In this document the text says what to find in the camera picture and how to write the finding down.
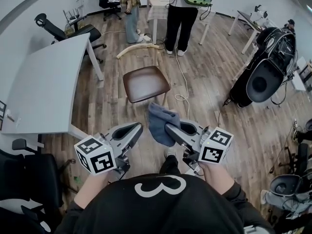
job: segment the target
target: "blue cloth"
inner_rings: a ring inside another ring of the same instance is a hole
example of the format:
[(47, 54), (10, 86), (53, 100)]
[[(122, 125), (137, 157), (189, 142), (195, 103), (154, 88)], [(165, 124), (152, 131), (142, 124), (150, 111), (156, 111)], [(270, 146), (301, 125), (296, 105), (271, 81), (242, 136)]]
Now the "blue cloth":
[(166, 108), (155, 103), (148, 106), (149, 130), (153, 138), (165, 146), (174, 146), (175, 141), (166, 133), (165, 125), (170, 123), (180, 128), (180, 117), (178, 113), (168, 111)]

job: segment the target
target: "black shirt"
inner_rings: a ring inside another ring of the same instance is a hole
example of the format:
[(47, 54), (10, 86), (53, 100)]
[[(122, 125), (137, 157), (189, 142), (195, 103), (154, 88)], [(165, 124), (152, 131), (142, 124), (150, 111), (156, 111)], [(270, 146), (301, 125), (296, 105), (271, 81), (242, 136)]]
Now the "black shirt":
[(237, 183), (220, 195), (191, 175), (144, 175), (108, 185), (84, 210), (72, 202), (55, 233), (243, 234), (247, 226), (274, 233)]

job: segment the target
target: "black pants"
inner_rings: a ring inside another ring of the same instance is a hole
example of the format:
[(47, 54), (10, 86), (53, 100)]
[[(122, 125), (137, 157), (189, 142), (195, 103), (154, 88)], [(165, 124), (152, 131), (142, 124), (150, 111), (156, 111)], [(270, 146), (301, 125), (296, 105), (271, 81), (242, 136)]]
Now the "black pants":
[(198, 10), (196, 8), (183, 8), (170, 5), (165, 42), (167, 50), (173, 51), (177, 33), (181, 25), (180, 39), (177, 48), (186, 51), (197, 14)]
[(307, 131), (306, 133), (298, 132), (296, 137), (298, 143), (301, 143), (304, 139), (312, 140), (312, 131)]
[(163, 165), (161, 166), (159, 173), (160, 174), (173, 174), (173, 175), (181, 174), (177, 165), (178, 165), (178, 161), (176, 159), (176, 156), (169, 155), (166, 158), (165, 163), (163, 163)]

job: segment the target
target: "white sneaker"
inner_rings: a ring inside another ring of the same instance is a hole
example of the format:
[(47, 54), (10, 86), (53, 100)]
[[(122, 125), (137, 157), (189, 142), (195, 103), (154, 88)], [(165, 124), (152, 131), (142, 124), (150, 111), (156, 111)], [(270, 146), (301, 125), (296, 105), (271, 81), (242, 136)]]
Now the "white sneaker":
[(182, 57), (182, 56), (184, 56), (184, 54), (185, 54), (186, 51), (187, 51), (187, 49), (186, 49), (185, 51), (178, 50), (178, 51), (177, 51), (177, 55), (180, 56), (180, 57)]
[(173, 149), (173, 147), (169, 147), (167, 150), (165, 150), (165, 158), (169, 157), (170, 155), (173, 155), (176, 157), (176, 152)]
[(172, 53), (173, 53), (173, 51), (169, 51), (167, 49), (166, 49), (166, 52), (167, 52), (168, 55), (172, 55)]
[(144, 40), (144, 38), (142, 36), (138, 37), (138, 40), (136, 42), (142, 42)]
[(260, 203), (262, 205), (265, 205), (267, 203), (266, 199), (265, 199), (265, 196), (266, 194), (268, 193), (269, 191), (267, 190), (262, 190), (261, 193), (260, 193)]

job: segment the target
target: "mesh chair back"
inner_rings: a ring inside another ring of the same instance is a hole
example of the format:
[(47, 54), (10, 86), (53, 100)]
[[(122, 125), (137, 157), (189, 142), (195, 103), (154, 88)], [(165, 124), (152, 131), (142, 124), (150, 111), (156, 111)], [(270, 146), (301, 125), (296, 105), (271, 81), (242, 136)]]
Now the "mesh chair back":
[(56, 40), (63, 41), (66, 39), (64, 31), (62, 31), (60, 28), (57, 28), (53, 23), (51, 23), (47, 19), (46, 14), (41, 13), (37, 15), (35, 21), (39, 27), (44, 28), (47, 32), (49, 32), (52, 36), (54, 36)]

